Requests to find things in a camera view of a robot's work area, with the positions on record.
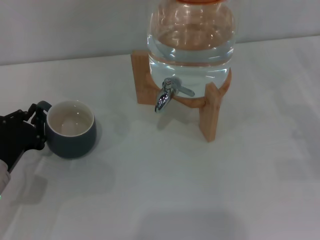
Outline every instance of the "blue mug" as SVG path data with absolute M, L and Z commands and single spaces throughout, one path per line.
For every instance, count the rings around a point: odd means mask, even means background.
M 64 159 L 80 158 L 94 146 L 97 126 L 94 113 L 80 101 L 64 101 L 51 106 L 41 101 L 37 106 L 47 112 L 46 143 Z

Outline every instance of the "wooden leg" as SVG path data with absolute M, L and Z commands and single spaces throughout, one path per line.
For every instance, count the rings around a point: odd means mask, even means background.
M 205 105 L 199 108 L 200 130 L 208 142 L 216 138 L 222 96 L 214 83 L 205 87 Z
M 150 74 L 148 52 L 134 51 L 131 62 L 138 104 L 155 105 L 159 90 L 150 87 L 147 81 L 147 75 Z

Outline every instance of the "mug rim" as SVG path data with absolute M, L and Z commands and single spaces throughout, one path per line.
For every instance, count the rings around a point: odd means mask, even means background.
M 91 120 L 90 127 L 88 127 L 87 130 L 85 130 L 84 132 L 82 132 L 82 133 L 80 133 L 80 134 L 71 135 L 71 136 L 70 136 L 70 135 L 61 134 L 61 133 L 57 132 L 56 130 L 54 130 L 54 129 L 52 128 L 52 126 L 50 125 L 50 122 L 49 122 L 50 113 L 51 113 L 52 110 L 53 110 L 54 108 L 56 108 L 58 105 L 66 104 L 66 103 L 82 104 L 82 105 L 84 105 L 87 109 L 89 109 L 89 112 L 90 112 L 90 115 L 91 115 L 92 120 Z M 95 114 L 94 114 L 94 112 L 91 110 L 91 108 L 90 108 L 87 104 L 83 103 L 82 101 L 78 101 L 78 100 L 61 101 L 61 102 L 53 105 L 53 106 L 49 109 L 49 111 L 47 112 L 47 115 L 46 115 L 46 124 L 48 124 L 48 127 L 49 127 L 55 134 L 57 134 L 57 135 L 59 135 L 59 136 L 62 136 L 62 137 L 65 137 L 65 138 L 75 138 L 75 137 L 79 137 L 79 136 L 81 136 L 81 135 L 86 134 L 86 133 L 93 127 L 94 123 L 95 123 Z

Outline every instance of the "spigot handle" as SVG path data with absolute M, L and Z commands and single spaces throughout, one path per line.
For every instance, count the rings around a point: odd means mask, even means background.
M 185 94 L 185 95 L 188 95 L 189 97 L 194 97 L 196 94 L 194 91 L 192 91 L 191 89 L 189 88 L 186 88 L 184 86 L 177 86 L 177 88 L 179 90 L 179 92 Z
M 164 80 L 164 83 L 170 81 L 172 88 L 178 90 L 179 92 L 188 95 L 189 97 L 194 97 L 196 94 L 189 88 L 181 86 L 181 80 L 178 77 L 168 77 Z

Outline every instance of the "white table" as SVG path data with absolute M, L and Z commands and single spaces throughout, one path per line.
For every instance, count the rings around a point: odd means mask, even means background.
M 217 138 L 198 112 L 138 105 L 129 55 L 0 67 L 0 115 L 80 100 L 99 142 L 24 154 L 1 240 L 319 240 L 320 37 L 238 44 Z

